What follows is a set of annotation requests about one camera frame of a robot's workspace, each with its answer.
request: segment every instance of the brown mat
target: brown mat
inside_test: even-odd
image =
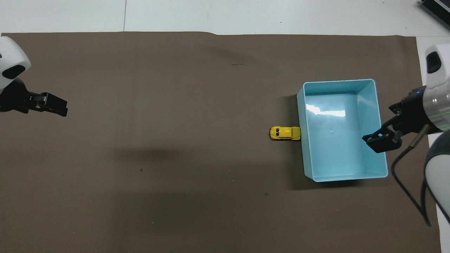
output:
[[[432,228],[391,175],[315,183],[268,136],[306,81],[373,78],[389,119],[421,86],[413,37],[4,35],[69,112],[0,114],[2,252],[440,251],[429,196]],[[427,149],[399,164],[415,196]]]

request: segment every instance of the light blue plastic bin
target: light blue plastic bin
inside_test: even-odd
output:
[[[316,182],[387,176],[361,139],[381,127],[375,81],[306,82],[297,94],[305,175]]]

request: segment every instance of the blue tray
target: blue tray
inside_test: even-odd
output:
[[[387,176],[361,139],[381,127],[375,81],[306,82],[297,94],[305,175],[316,182]]]

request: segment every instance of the toy car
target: toy car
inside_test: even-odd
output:
[[[301,135],[298,126],[274,126],[270,129],[270,137],[274,140],[300,140]]]

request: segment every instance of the black cable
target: black cable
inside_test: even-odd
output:
[[[411,144],[405,150],[403,150],[403,152],[401,152],[399,154],[399,156],[397,156],[397,158],[395,158],[394,162],[392,162],[391,173],[392,173],[392,176],[394,177],[395,181],[398,183],[398,185],[401,187],[401,189],[406,193],[408,198],[413,202],[414,206],[420,212],[420,214],[422,215],[423,219],[425,220],[425,223],[428,226],[431,226],[431,222],[430,222],[430,219],[428,218],[427,210],[426,210],[426,207],[425,207],[425,192],[426,192],[426,189],[427,189],[427,185],[426,185],[425,179],[422,182],[422,188],[420,190],[420,205],[419,205],[419,203],[417,203],[417,201],[414,199],[414,197],[411,195],[411,193],[408,191],[408,189],[403,185],[403,183],[400,181],[400,179],[398,179],[397,174],[395,173],[395,166],[397,165],[397,163],[409,151],[411,151],[417,145],[417,143],[423,138],[423,136],[426,135],[426,133],[428,132],[429,129],[430,129],[429,125],[423,126],[422,130],[417,134],[416,138],[411,142]]]

